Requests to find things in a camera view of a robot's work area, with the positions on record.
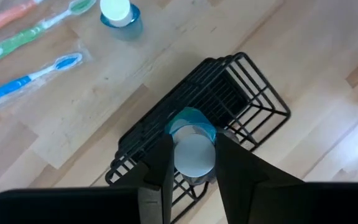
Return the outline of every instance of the toothbrush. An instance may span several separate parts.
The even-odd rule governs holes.
[[[50,72],[59,72],[59,71],[65,71],[73,68],[75,65],[78,65],[82,61],[82,54],[81,53],[73,53],[70,55],[62,56],[58,59],[56,59],[56,62],[38,72],[34,72],[31,74],[28,74],[24,77],[18,78],[16,80],[13,80],[3,86],[0,86],[0,98],[3,96],[6,96],[13,91],[19,90],[26,86],[31,81],[40,78]]]
[[[10,8],[6,11],[0,13],[0,28],[4,27],[6,24],[24,17],[28,12],[30,12],[36,5],[40,4],[43,0],[30,0],[13,8]]]
[[[15,36],[6,39],[0,42],[0,59],[9,55],[15,49],[23,46],[29,42],[32,42],[35,39],[38,39],[45,31],[51,28],[53,25],[64,20],[64,18],[70,15],[80,15],[88,11],[94,4],[96,0],[77,0],[70,3],[68,9],[61,13],[60,15],[55,16],[52,19],[47,21],[41,21],[36,26],[30,29],[22,30],[20,33]]]

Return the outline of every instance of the wooden floor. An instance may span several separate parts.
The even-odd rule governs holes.
[[[61,46],[57,40],[80,39],[94,61],[0,111],[0,191],[106,185],[120,136],[202,59],[238,51],[249,54],[292,112],[255,154],[306,181],[358,181],[358,1],[134,2],[144,8],[145,30],[154,32],[145,31],[146,45],[117,43],[103,27],[94,28],[97,37],[87,32],[96,8],[45,37]],[[0,72],[13,60],[1,62]],[[71,82],[79,87],[60,99]],[[180,223],[227,223],[216,184]]]

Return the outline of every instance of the black wire basket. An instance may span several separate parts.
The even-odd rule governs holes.
[[[232,131],[251,152],[291,115],[245,53],[207,58],[120,138],[106,182],[112,185],[144,158],[169,121],[186,106],[199,109],[215,127]],[[172,214],[172,223],[205,195],[209,185],[189,185],[177,170],[174,176],[172,210],[178,207],[179,211]]]

